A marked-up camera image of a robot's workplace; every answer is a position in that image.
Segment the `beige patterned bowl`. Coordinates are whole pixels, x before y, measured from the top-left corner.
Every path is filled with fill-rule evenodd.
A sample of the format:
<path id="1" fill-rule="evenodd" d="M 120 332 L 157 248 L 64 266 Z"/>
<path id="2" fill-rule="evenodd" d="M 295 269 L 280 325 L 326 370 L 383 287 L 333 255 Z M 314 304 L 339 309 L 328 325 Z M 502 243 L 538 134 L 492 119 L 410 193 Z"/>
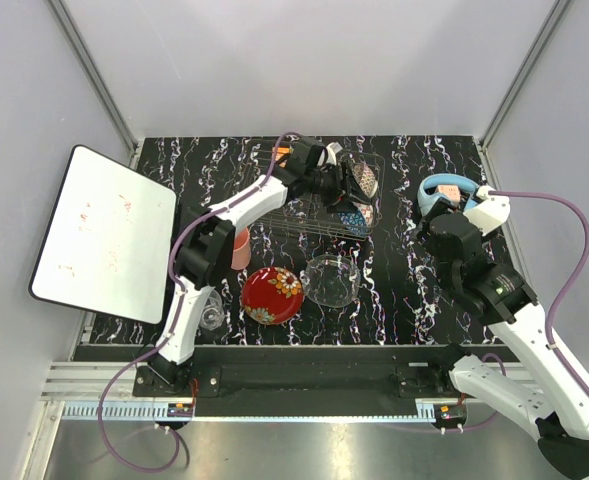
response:
<path id="1" fill-rule="evenodd" d="M 372 198 L 378 190 L 378 181 L 373 170 L 364 162 L 355 162 L 351 165 L 351 171 L 363 193 Z"/>

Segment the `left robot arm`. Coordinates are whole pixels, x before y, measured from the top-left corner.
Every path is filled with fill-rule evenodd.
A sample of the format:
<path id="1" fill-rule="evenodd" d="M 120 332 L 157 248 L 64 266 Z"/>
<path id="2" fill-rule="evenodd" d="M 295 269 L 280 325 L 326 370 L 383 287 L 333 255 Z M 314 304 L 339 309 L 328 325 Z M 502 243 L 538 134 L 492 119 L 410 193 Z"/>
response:
<path id="1" fill-rule="evenodd" d="M 182 213 L 167 266 L 173 286 L 167 319 L 155 347 L 141 357 L 167 395 L 189 386 L 202 312 L 232 268 L 234 241 L 243 228 L 307 194 L 319 196 L 330 213 L 352 213 L 377 193 L 378 181 L 366 164 L 337 143 L 296 136 L 289 146 L 277 141 L 270 154 L 265 172 L 247 188 Z"/>

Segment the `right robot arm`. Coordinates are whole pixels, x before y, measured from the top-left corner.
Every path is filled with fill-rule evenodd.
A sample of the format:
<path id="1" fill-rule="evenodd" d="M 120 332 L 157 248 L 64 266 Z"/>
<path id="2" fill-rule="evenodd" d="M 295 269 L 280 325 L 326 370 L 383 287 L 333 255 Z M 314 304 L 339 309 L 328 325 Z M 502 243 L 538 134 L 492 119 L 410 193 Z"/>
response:
<path id="1" fill-rule="evenodd" d="M 564 477 L 589 479 L 589 373 L 556 334 L 553 311 L 518 271 L 490 262 L 484 251 L 486 237 L 509 217 L 508 199 L 489 191 L 461 210 L 437 196 L 419 209 L 416 236 L 437 263 L 440 286 L 508 346 L 536 383 L 527 388 L 454 345 L 428 371 L 429 387 L 484 402 L 531 436 Z"/>

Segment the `blue triangle pattern bowl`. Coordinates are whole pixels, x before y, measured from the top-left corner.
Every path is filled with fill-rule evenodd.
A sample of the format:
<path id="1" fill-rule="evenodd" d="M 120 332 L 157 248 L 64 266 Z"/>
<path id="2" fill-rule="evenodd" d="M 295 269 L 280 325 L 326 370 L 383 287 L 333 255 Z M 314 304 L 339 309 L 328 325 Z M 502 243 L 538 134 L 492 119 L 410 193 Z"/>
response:
<path id="1" fill-rule="evenodd" d="M 349 233 L 357 237 L 366 237 L 371 233 L 375 220 L 374 207 L 356 203 L 355 208 L 355 211 L 338 212 L 337 216 Z"/>

